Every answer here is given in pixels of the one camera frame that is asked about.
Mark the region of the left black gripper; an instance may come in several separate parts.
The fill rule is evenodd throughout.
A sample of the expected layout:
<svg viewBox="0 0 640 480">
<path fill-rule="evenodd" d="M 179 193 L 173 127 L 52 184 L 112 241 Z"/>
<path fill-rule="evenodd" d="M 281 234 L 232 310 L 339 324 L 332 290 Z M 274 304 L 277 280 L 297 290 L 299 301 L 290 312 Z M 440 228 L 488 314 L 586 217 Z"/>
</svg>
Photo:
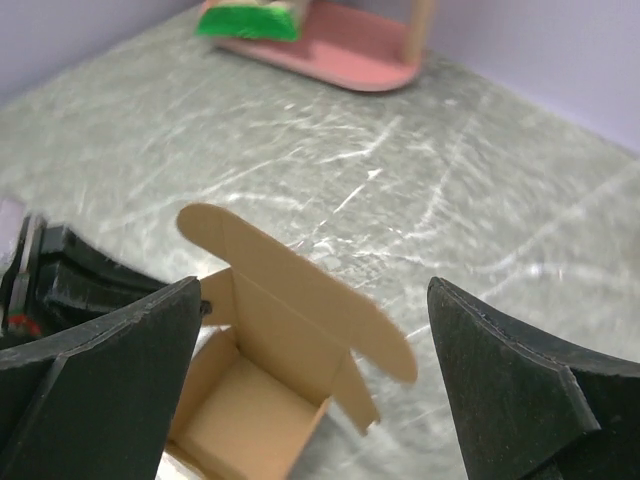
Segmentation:
<svg viewBox="0 0 640 480">
<path fill-rule="evenodd" d="M 42 215 L 24 218 L 12 261 L 3 271 L 2 345 L 39 339 L 42 329 L 71 328 L 167 285 L 112 259 L 66 224 L 45 226 Z M 39 249 L 40 259 L 48 264 L 37 274 Z"/>
</svg>

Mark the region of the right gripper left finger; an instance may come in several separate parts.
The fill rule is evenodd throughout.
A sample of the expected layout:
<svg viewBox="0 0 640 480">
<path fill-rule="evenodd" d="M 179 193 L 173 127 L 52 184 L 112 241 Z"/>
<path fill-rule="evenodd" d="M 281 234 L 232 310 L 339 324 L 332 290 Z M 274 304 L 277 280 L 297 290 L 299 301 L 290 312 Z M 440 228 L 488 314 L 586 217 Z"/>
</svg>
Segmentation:
<svg viewBox="0 0 640 480">
<path fill-rule="evenodd" d="M 187 277 L 1 352 L 4 479 L 152 479 L 201 325 Z"/>
</svg>

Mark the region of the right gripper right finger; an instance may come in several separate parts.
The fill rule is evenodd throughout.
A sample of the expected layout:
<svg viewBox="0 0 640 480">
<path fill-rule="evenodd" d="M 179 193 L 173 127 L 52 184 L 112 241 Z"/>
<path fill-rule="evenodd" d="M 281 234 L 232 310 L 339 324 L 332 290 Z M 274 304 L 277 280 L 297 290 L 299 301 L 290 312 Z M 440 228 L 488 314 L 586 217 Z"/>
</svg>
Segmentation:
<svg viewBox="0 0 640 480">
<path fill-rule="evenodd" d="M 442 278 L 427 300 L 469 478 L 638 478 L 638 363 L 560 339 Z"/>
</svg>

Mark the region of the brown cardboard box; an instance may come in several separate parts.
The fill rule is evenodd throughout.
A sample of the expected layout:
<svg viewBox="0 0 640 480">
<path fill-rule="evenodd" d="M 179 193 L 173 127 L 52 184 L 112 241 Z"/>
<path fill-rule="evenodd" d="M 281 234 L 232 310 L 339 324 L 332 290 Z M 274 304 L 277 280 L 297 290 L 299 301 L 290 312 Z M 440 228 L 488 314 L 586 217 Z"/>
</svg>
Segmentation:
<svg viewBox="0 0 640 480">
<path fill-rule="evenodd" d="M 286 478 L 331 402 L 365 432 L 380 414 L 356 354 L 416 381 L 404 334 L 369 297 L 222 207 L 187 205 L 176 223 L 226 263 L 200 282 L 214 333 L 191 362 L 168 436 L 192 472 Z"/>
</svg>

